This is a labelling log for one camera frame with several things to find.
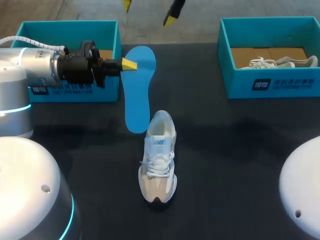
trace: shoe box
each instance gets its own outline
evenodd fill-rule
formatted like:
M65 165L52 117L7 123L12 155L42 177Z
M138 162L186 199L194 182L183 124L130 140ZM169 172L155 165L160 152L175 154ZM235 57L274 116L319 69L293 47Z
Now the shoe box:
M253 59L320 59L314 17L222 18L217 54L230 99L320 97L320 67L248 67Z
M82 41L94 41L100 56L105 59L121 57L122 46L117 21L25 21L17 36L41 43L79 49ZM22 41L14 41L12 48L34 48ZM118 76L106 76L105 89L95 84L68 84L60 87L30 87L31 103L116 102L119 89Z

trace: gray floor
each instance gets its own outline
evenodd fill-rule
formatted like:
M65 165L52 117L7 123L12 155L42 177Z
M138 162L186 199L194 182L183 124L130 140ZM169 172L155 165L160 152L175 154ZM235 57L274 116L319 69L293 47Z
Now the gray floor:
M173 0L0 0L0 37L23 21L118 20L124 44L215 42L222 17L315 16L319 0L186 0L180 18L163 27Z

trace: shoe logo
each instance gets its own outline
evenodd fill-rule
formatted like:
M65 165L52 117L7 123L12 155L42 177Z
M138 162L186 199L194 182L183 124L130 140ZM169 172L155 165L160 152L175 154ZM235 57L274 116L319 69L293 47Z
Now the shoe logo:
M154 145L164 145L165 144L165 140L155 140Z

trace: insole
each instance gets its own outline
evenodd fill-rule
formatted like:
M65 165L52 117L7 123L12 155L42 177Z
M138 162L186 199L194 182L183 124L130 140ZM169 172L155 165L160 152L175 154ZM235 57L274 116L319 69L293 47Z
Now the insole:
M148 89L156 70L156 57L149 47L136 46L125 58L137 63L137 70L121 72L125 124L130 132L141 134L148 129L150 123Z

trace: sneaker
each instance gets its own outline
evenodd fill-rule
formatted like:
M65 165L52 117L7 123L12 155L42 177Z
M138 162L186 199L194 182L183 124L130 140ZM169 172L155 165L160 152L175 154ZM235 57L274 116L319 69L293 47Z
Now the sneaker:
M259 57L259 59L253 59L250 61L249 66L242 69L280 69L280 68L295 68L295 64L290 61L283 63L277 63L275 60Z
M169 113L157 111L146 131L143 161L138 171L142 195L149 203L164 204L176 191L176 135Z
M288 62L294 63L296 68L316 68L318 67L318 58L316 56L311 56L307 60L294 60L288 56L281 58L275 63L277 65L287 64Z

